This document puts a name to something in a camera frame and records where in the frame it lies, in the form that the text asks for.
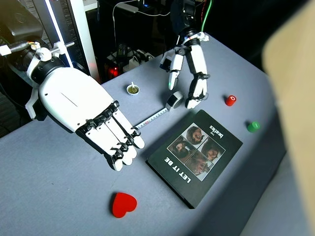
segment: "book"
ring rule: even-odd
[[[242,144],[200,110],[147,163],[190,208],[196,208]]]

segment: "white robotic hand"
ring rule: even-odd
[[[38,49],[28,69],[34,84],[33,98],[27,105],[31,118],[35,118],[33,104],[38,94],[57,121],[104,154],[116,171],[122,169],[123,163],[130,165],[137,155],[135,147],[143,148],[144,141],[118,109],[118,101],[92,77],[65,67],[48,53],[49,50]]]
[[[194,75],[194,79],[189,88],[188,99],[186,100],[186,107],[188,109],[195,108],[202,100],[207,98],[207,79],[209,75],[207,73],[207,66],[200,41],[209,41],[209,37],[203,32],[194,34],[174,48],[172,59],[170,59],[170,55],[166,53],[161,61],[161,64],[165,64],[166,60],[172,61],[169,67],[168,88],[173,90],[177,85],[184,56],[186,56],[190,72]]]

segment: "red cylinder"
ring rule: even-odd
[[[225,101],[226,105],[229,107],[232,106],[234,102],[236,102],[236,97],[233,95],[230,95]]]

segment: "robotic hand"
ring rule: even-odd
[[[26,48],[26,44],[24,42],[21,49]],[[120,171],[123,163],[132,163],[137,155],[135,147],[143,148],[144,141],[119,110],[118,101],[114,101],[92,77],[65,67],[58,58],[59,54],[65,53],[67,46],[73,44],[58,42],[52,50],[39,44],[32,45],[33,58],[27,76],[33,90],[26,109],[35,119],[36,103],[40,101],[54,119],[84,138],[105,155],[116,171]],[[0,47],[1,52],[2,56],[4,52],[10,53],[10,47]]]
[[[165,68],[166,61],[171,60],[167,70],[170,72],[168,87],[172,90],[178,82],[184,56],[186,56],[190,72],[193,74],[193,81],[186,100],[188,109],[195,108],[202,100],[207,99],[207,79],[210,77],[200,46],[200,42],[209,41],[209,37],[203,32],[196,30],[194,14],[194,0],[173,1],[171,5],[171,22],[174,32],[178,35],[178,40],[174,47],[173,59],[170,59],[169,53],[164,54],[160,66]]]

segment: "small white cup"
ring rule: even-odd
[[[137,92],[132,91],[132,85],[128,85],[126,90],[129,95],[137,95],[140,92],[140,88],[137,85],[133,86],[137,90]]]

